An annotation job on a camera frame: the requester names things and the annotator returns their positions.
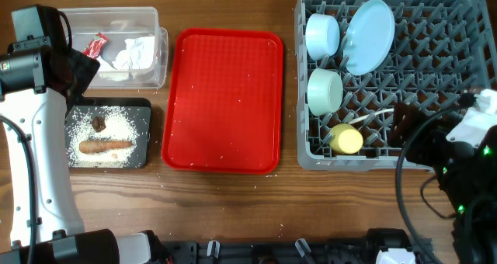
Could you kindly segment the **white plastic spoon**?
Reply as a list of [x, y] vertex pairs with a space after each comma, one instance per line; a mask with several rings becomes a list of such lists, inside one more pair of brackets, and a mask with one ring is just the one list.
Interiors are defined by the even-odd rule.
[[385, 113], [393, 113], [394, 112], [394, 109], [382, 109], [382, 110], [379, 110], [375, 113], [370, 113], [368, 115], [364, 115], [364, 116], [360, 116], [360, 117], [357, 117], [355, 119], [352, 119], [351, 121], [348, 122], [348, 124], [352, 125], [352, 124], [355, 124], [355, 123], [359, 123], [361, 121], [364, 121], [366, 120], [368, 117], [370, 116], [378, 116], [378, 115], [381, 115], [381, 114], [385, 114]]

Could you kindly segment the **yellow plastic cup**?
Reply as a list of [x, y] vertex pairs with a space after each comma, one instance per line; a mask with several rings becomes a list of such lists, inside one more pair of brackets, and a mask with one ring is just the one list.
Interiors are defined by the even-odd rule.
[[350, 155], [357, 153], [363, 146], [362, 134], [350, 124], [337, 124], [329, 133], [332, 136], [329, 146], [338, 153]]

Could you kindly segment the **mint green bowl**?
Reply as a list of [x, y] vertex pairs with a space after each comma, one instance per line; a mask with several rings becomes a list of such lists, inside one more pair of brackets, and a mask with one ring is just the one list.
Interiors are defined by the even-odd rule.
[[308, 81], [308, 107], [315, 116], [336, 112], [342, 105], [343, 84], [335, 71], [317, 68]]

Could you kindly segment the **light blue plate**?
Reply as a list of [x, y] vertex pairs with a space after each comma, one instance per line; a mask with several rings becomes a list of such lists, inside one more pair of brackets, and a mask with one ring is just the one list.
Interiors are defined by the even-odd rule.
[[394, 32], [394, 15], [385, 2], [364, 3], [346, 31], [343, 50], [343, 56], [348, 58], [346, 70], [352, 75], [364, 75], [378, 68], [391, 49]]

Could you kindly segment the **light blue bowl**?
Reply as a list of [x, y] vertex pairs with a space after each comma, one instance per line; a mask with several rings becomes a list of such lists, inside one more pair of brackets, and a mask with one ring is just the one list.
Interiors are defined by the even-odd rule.
[[315, 61], [334, 55], [340, 43], [339, 24], [335, 17], [312, 14], [306, 25], [305, 43], [309, 56]]

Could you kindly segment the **white tissue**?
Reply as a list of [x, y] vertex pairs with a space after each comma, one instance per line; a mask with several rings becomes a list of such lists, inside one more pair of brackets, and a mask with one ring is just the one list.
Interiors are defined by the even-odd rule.
[[124, 43], [125, 48], [117, 54], [111, 64], [102, 56], [97, 57], [100, 63], [100, 78], [121, 82], [135, 78], [138, 75], [137, 70], [146, 70], [156, 64], [154, 36], [125, 39]]

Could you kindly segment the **pile of white rice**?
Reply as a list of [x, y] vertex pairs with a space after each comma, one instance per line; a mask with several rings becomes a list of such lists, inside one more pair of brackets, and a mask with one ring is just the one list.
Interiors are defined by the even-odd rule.
[[[91, 125], [95, 116], [105, 119], [106, 129], [96, 133]], [[119, 106], [79, 106], [66, 119], [68, 163], [73, 168], [120, 168], [128, 165], [138, 139], [137, 127], [129, 113]], [[96, 154], [83, 154], [83, 141], [131, 141], [132, 146]]]

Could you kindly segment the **brown food scrap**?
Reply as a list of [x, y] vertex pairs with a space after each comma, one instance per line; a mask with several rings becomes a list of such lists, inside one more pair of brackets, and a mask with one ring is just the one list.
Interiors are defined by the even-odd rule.
[[91, 122], [92, 128], [96, 133], [106, 129], [105, 119], [101, 116], [95, 116]]

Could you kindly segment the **red snack wrapper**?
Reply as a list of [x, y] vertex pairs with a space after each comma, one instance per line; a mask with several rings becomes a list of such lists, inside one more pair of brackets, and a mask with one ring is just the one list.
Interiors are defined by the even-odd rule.
[[103, 47], [106, 45], [106, 43], [109, 41], [109, 38], [102, 34], [102, 33], [97, 33], [92, 41], [89, 43], [89, 45], [82, 51], [84, 55], [87, 57], [90, 57], [92, 59], [96, 59], [99, 55]]

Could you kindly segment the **orange carrot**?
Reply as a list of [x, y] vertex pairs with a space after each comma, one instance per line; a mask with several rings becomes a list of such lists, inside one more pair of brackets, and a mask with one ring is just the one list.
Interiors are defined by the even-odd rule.
[[129, 148], [131, 141], [83, 141], [78, 149], [83, 154], [96, 154], [110, 150]]

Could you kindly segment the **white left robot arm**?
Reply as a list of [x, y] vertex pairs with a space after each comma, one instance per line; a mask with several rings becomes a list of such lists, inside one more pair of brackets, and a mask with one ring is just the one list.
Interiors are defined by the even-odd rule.
[[149, 263], [144, 232], [86, 231], [75, 205], [64, 138], [68, 112], [99, 62], [72, 46], [67, 16], [31, 5], [12, 13], [16, 41], [1, 56], [1, 123], [14, 197], [3, 263]]

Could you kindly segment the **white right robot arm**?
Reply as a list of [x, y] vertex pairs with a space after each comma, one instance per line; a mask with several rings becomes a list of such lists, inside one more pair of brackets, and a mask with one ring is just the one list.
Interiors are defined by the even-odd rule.
[[462, 263], [496, 261], [496, 115], [474, 102], [457, 102], [430, 116], [413, 105], [393, 109], [389, 144], [401, 149], [395, 166], [398, 209], [411, 236], [419, 239], [402, 191], [404, 162], [433, 169], [454, 213], [453, 247]]

